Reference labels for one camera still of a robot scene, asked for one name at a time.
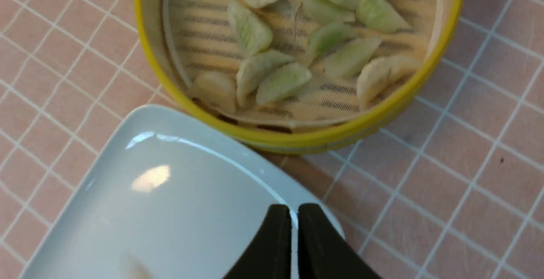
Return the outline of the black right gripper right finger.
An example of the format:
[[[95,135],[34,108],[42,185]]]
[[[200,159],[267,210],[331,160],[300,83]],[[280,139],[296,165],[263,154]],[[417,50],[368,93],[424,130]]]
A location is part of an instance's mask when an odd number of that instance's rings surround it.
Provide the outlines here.
[[[318,204],[301,204],[297,218],[299,278],[380,278],[343,239]]]

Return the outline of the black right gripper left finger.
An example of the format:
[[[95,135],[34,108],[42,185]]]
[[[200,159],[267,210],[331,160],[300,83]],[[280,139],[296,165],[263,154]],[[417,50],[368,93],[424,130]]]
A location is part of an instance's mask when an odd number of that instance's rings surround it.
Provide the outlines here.
[[[272,204],[249,246],[224,278],[289,279],[292,226],[288,207]]]

